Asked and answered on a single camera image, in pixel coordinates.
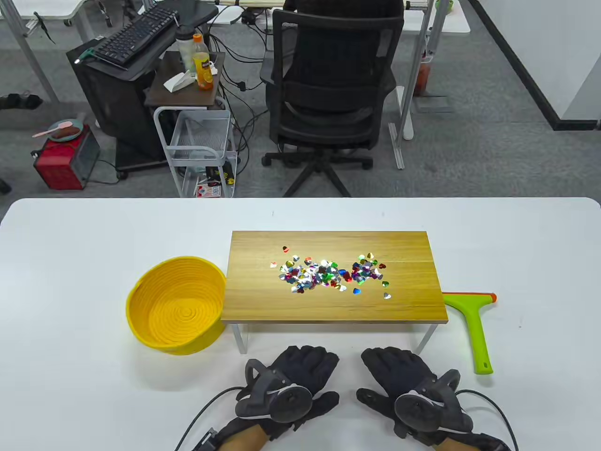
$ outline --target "hand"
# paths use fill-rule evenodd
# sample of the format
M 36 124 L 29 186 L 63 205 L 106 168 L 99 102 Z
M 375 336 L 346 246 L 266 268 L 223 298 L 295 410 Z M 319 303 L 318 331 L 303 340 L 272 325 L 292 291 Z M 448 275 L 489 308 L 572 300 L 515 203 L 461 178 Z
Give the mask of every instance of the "hand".
M 414 439 L 426 446 L 437 446 L 446 441 L 446 446 L 438 449 L 457 449 L 453 441 L 460 442 L 482 451 L 509 451 L 501 440 L 486 434 L 455 434 L 445 431 L 421 432 L 404 424 L 394 411 L 397 398 L 416 389 L 428 378 L 436 381 L 436 375 L 428 365 L 411 351 L 397 348 L 366 349 L 361 358 L 374 379 L 388 396 L 383 396 L 368 388 L 357 390 L 357 399 L 376 412 L 394 421 L 394 432 L 401 438 L 411 434 Z
M 336 354 L 326 352 L 325 348 L 322 347 L 303 346 L 299 349 L 297 346 L 290 346 L 279 355 L 269 368 L 282 372 L 291 382 L 302 385 L 315 396 L 326 385 L 339 360 Z M 256 379 L 241 390 L 236 399 L 240 400 L 248 395 L 255 382 Z M 318 398 L 313 399 L 311 410 L 293 423 L 276 423 L 271 419 L 244 420 L 236 418 L 219 431 L 218 441 L 223 442 L 226 438 L 254 425 L 260 425 L 269 436 L 269 439 L 274 440 L 292 426 L 296 431 L 306 421 L 330 412 L 338 405 L 339 400 L 340 395 L 335 391 L 323 393 Z
M 417 431 L 408 428 L 394 412 L 394 402 L 405 393 L 420 385 L 426 378 L 436 379 L 428 365 L 411 351 L 398 348 L 366 349 L 361 359 L 378 384 L 388 396 L 383 396 L 369 388 L 357 390 L 357 399 L 381 415 L 394 421 L 394 432 L 401 438 Z

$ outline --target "yellow bowl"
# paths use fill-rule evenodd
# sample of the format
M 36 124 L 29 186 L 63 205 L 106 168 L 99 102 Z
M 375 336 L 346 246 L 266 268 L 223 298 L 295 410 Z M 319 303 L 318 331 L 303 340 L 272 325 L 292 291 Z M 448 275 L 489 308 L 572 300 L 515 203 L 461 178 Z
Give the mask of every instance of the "yellow bowl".
M 199 257 L 176 257 L 142 276 L 127 297 L 127 322 L 138 340 L 167 354 L 186 355 L 223 332 L 225 276 Z

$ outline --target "black keyboard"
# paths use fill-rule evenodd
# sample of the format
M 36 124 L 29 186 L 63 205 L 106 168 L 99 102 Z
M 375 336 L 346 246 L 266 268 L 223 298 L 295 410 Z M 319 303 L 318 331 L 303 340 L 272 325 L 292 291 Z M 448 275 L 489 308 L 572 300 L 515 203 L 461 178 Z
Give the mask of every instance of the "black keyboard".
M 176 10 L 157 4 L 94 47 L 94 56 L 123 68 L 162 31 L 169 28 L 173 18 L 177 16 Z

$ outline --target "black baseboard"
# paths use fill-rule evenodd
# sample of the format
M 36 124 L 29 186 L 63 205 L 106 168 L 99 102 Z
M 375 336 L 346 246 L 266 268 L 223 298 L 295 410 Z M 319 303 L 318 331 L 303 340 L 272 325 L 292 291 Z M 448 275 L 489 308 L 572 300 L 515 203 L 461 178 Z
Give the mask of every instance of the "black baseboard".
M 549 122 L 551 128 L 553 130 L 595 130 L 597 127 L 597 121 L 595 120 L 568 120 L 560 119 L 559 116 L 557 116 L 557 113 L 543 92 L 540 90 L 534 79 L 530 76 L 515 52 L 511 49 L 499 29 L 492 22 L 480 2 L 478 0 L 468 1 L 476 11 L 476 14 L 478 14 L 480 20 L 482 20 L 482 23 L 495 40 L 496 44 L 501 49 L 501 52 L 503 52 L 507 58 L 507 61 L 509 61 L 509 64 L 511 64 L 513 70 L 516 71 L 517 76 L 520 77 L 520 80 L 522 80 L 522 83 L 532 96 L 532 99 L 540 109 L 540 112 L 543 113 L 543 116 Z

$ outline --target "red device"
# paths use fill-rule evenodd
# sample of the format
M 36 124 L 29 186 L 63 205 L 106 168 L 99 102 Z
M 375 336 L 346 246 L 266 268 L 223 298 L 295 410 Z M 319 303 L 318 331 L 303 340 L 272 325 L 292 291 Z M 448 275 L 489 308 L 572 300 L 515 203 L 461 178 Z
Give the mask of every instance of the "red device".
M 99 154 L 98 141 L 84 125 L 81 134 L 70 141 L 46 140 L 33 154 L 34 168 L 50 189 L 83 189 Z

